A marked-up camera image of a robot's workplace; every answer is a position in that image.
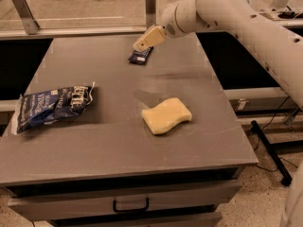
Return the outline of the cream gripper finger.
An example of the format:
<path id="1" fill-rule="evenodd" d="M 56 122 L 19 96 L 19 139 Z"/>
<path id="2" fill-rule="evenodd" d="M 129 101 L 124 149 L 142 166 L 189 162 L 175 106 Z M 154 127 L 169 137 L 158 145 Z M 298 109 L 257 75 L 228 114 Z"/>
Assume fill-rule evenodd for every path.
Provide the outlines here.
<path id="1" fill-rule="evenodd" d="M 138 52 L 147 50 L 151 45 L 148 41 L 149 35 L 144 33 L 133 44 L 133 49 Z"/>

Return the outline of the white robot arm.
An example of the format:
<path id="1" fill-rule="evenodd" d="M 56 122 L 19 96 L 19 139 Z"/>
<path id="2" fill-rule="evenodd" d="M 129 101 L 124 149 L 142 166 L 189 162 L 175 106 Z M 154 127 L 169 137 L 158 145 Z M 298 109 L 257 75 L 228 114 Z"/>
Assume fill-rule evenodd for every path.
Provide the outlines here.
<path id="1" fill-rule="evenodd" d="M 139 37 L 134 50 L 145 51 L 167 37 L 211 29 L 237 39 L 295 104 L 303 107 L 303 38 L 258 14 L 249 0 L 179 0 L 163 11 L 159 25 L 150 26 Z"/>

